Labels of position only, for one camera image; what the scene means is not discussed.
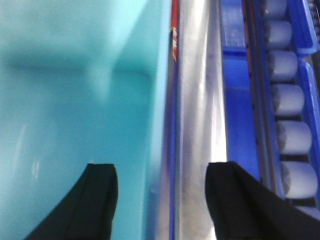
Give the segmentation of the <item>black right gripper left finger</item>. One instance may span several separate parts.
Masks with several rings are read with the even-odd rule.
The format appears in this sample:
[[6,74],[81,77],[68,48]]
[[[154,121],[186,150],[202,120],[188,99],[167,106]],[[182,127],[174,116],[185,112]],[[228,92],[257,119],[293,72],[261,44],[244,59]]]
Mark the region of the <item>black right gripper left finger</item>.
[[109,240],[118,201],[113,164],[89,163],[68,194],[28,240]]

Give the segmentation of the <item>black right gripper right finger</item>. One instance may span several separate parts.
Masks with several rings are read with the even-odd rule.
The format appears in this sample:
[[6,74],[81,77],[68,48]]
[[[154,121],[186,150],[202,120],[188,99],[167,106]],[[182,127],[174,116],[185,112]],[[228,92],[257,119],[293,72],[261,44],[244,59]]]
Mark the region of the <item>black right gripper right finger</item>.
[[205,198],[218,240],[318,240],[320,222],[268,190],[237,163],[209,163]]

